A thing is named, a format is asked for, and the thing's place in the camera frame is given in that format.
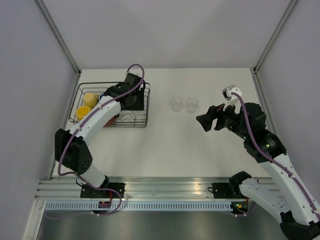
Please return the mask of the clear glass cup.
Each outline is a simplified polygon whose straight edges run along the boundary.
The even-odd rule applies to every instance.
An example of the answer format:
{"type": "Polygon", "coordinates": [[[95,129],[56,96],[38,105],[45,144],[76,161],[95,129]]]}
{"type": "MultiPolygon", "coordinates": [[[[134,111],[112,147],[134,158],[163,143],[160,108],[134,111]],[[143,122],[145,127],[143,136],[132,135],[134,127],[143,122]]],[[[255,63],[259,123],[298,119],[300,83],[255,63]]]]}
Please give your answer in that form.
{"type": "Polygon", "coordinates": [[[194,114],[197,112],[199,103],[195,98],[189,98],[186,101],[185,106],[186,106],[186,112],[188,114],[194,114]]]}
{"type": "Polygon", "coordinates": [[[173,97],[170,100],[171,109],[173,112],[177,113],[182,109],[183,100],[180,97],[173,97]]]}
{"type": "Polygon", "coordinates": [[[133,120],[143,120],[145,118],[145,111],[144,110],[132,110],[131,117],[133,120]]]}

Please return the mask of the red mug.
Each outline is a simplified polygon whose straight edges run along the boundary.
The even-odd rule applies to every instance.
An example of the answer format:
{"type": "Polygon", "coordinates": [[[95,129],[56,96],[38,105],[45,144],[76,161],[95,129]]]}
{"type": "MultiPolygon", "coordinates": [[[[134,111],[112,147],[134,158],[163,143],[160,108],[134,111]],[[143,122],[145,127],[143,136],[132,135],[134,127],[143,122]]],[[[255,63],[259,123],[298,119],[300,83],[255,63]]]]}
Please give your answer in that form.
{"type": "Polygon", "coordinates": [[[104,128],[112,127],[115,125],[117,116],[112,117],[108,122],[103,126],[104,128]]]}

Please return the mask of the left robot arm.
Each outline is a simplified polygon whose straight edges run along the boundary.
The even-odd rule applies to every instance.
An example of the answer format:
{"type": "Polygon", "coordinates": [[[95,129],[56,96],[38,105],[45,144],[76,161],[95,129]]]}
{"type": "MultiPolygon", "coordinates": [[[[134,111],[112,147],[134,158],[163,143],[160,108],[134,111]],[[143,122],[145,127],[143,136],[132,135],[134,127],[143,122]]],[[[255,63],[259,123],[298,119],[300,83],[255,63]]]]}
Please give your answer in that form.
{"type": "Polygon", "coordinates": [[[144,78],[127,73],[125,80],[106,89],[97,104],[82,120],[69,130],[60,128],[54,136],[54,156],[60,177],[76,175],[98,198],[109,193],[109,178],[97,169],[89,150],[89,143],[113,117],[135,105],[144,78]]]}

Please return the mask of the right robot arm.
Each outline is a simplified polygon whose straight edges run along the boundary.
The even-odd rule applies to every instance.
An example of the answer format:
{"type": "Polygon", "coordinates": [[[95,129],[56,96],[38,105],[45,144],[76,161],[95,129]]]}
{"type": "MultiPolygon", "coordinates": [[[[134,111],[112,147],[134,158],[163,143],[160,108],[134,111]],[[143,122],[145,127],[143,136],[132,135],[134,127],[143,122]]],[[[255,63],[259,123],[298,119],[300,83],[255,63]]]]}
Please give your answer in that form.
{"type": "Polygon", "coordinates": [[[280,139],[266,129],[266,114],[252,102],[245,103],[239,113],[235,109],[213,105],[196,120],[206,132],[228,129],[240,137],[246,152],[268,172],[282,196],[261,186],[245,171],[229,178],[229,194],[253,200],[277,220],[287,239],[316,239],[320,235],[320,205],[300,182],[280,139]]]}

